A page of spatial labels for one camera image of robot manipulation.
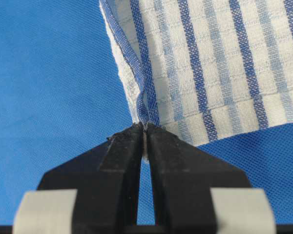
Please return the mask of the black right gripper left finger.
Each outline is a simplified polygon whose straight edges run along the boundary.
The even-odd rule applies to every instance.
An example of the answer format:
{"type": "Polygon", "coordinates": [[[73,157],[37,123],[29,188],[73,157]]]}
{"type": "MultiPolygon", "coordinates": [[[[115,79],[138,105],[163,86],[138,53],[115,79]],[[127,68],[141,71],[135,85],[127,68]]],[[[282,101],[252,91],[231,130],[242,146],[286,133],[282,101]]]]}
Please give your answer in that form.
{"type": "Polygon", "coordinates": [[[121,234],[137,222],[142,151],[139,123],[46,172],[37,189],[77,190],[74,234],[121,234]]]}

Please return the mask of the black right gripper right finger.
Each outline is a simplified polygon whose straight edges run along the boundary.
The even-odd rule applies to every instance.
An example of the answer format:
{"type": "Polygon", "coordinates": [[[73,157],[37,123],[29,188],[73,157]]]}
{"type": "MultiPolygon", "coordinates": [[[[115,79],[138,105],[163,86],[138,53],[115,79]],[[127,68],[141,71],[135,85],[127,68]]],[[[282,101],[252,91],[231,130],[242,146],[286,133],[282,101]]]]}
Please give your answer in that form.
{"type": "Polygon", "coordinates": [[[169,234],[214,234],[211,188],[250,188],[245,172],[163,128],[146,130],[156,225],[169,234]]]}

